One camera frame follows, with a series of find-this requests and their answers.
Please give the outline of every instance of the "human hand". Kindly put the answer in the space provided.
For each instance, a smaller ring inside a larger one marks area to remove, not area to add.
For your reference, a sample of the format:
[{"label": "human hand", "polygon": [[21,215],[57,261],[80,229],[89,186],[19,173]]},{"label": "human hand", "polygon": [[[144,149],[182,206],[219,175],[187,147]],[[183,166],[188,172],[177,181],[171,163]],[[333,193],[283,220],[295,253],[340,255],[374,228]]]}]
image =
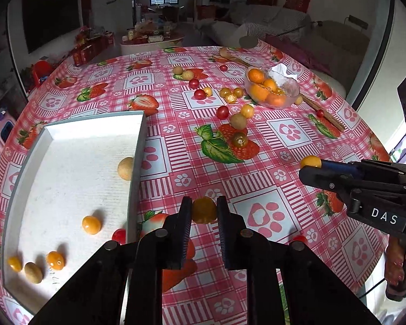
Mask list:
[{"label": "human hand", "polygon": [[404,249],[400,246],[398,238],[390,236],[385,262],[385,279],[392,285],[397,286],[399,281],[404,279],[403,260],[405,258]]}]

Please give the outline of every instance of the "round table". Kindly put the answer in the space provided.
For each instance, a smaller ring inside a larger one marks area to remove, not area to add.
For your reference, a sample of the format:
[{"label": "round table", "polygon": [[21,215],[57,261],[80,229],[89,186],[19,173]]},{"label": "round table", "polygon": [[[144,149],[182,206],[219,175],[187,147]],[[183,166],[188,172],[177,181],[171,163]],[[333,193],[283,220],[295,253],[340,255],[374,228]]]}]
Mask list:
[{"label": "round table", "polygon": [[[230,209],[241,214],[248,227],[270,240],[286,243],[303,234],[309,247],[336,275],[356,292],[379,260],[387,238],[380,231],[347,218],[345,209],[332,214],[328,192],[301,184],[299,161],[306,155],[323,159],[354,161],[387,159],[388,154],[357,113],[313,73],[277,49],[260,41],[254,49],[231,52],[258,67],[282,62],[298,75],[301,92],[324,106],[346,126],[331,139],[318,131],[306,104],[283,110],[256,106],[248,122],[248,138],[260,152],[251,160],[223,164],[206,157],[202,138],[195,128],[210,124],[215,130],[227,121],[215,116],[225,104],[217,91],[196,100],[187,82],[173,77],[172,67],[194,68],[200,73],[200,87],[219,90],[243,85],[244,67],[228,62],[222,72],[218,47],[169,48],[148,51],[74,67],[67,59],[37,90],[18,118],[3,154],[0,156],[0,242],[5,212],[21,165],[28,150],[18,141],[21,130],[45,121],[54,122],[99,113],[127,110],[138,94],[153,95],[159,113],[148,117],[147,153],[141,176],[139,218],[150,210],[172,214],[178,211],[184,195],[195,199],[225,195]],[[61,88],[56,78],[67,78]],[[82,88],[107,83],[102,95],[78,102]],[[239,112],[249,99],[229,105]],[[163,294],[163,319],[166,324],[194,324],[208,321],[242,322],[246,317],[246,274],[227,271],[220,255],[217,223],[191,227],[196,247],[197,271]],[[3,289],[0,279],[0,305],[15,324],[27,324],[31,315]]]}]

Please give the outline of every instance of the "chair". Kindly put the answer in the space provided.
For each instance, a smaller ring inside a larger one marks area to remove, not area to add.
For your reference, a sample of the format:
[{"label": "chair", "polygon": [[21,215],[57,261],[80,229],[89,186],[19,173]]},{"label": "chair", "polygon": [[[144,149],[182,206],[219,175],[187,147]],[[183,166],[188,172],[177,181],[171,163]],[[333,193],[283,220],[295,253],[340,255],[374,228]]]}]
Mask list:
[{"label": "chair", "polygon": [[41,77],[49,76],[53,73],[54,68],[45,60],[36,62],[31,69],[31,75],[35,81],[36,87],[41,86]]},{"label": "chair", "polygon": [[0,109],[0,155],[14,126],[15,119],[5,109]]}]

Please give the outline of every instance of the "orange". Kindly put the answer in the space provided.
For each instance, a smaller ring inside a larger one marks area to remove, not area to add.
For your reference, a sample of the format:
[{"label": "orange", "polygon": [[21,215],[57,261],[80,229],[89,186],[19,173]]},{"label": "orange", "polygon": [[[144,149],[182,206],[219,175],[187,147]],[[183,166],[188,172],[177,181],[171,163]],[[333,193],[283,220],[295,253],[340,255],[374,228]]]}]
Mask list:
[{"label": "orange", "polygon": [[257,68],[252,68],[248,72],[248,79],[250,82],[262,84],[264,81],[264,73]]},{"label": "orange", "polygon": [[269,94],[269,89],[260,84],[252,84],[249,89],[250,96],[257,102],[264,101]]},{"label": "orange", "polygon": [[271,78],[265,79],[262,83],[265,87],[271,89],[271,92],[275,93],[277,91],[277,83],[275,83]]},{"label": "orange", "polygon": [[273,94],[273,93],[269,93],[269,95],[265,99],[265,103],[267,103],[268,105],[276,106],[276,107],[283,106],[285,102],[286,102],[285,95],[277,95],[277,94]]}]

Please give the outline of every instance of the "dining table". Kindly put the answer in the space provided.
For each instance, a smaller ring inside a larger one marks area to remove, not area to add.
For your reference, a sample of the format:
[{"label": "dining table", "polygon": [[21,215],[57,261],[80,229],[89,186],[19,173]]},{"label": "dining table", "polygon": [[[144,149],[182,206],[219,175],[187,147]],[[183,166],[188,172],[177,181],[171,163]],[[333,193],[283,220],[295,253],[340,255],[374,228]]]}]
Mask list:
[{"label": "dining table", "polygon": [[[264,69],[286,65],[288,74],[297,75],[301,93],[328,111],[345,131],[323,123],[306,103],[270,109],[245,95],[227,104],[219,90],[243,87],[246,67],[221,57],[219,49],[169,47],[84,67],[66,59],[35,90],[0,156],[0,245],[16,178],[42,126],[131,111],[130,103],[148,94],[159,107],[147,118],[137,209],[140,223],[154,212],[176,213],[184,196],[216,200],[224,195],[230,210],[269,240],[289,243],[302,235],[308,247],[357,293],[380,259],[388,236],[347,217],[346,207],[339,206],[343,204],[334,193],[304,186],[298,176],[300,161],[307,155],[345,163],[384,161],[389,160],[388,154],[340,95],[302,64],[263,41],[252,49],[233,48],[229,53]],[[175,66],[192,69],[199,87],[210,87],[212,95],[196,99],[189,83],[173,74]],[[228,124],[228,119],[219,120],[215,115],[221,105],[228,106],[233,115],[250,103],[254,115],[248,120],[247,136],[258,145],[258,154],[252,159],[238,157],[235,163],[206,156],[197,129],[210,125],[215,133]],[[96,148],[88,148],[87,154],[92,150]],[[190,237],[197,270],[163,293],[163,323],[246,324],[246,271],[224,268],[217,222],[192,223]],[[26,325],[33,317],[3,288],[1,272],[0,306],[14,324]]]}]

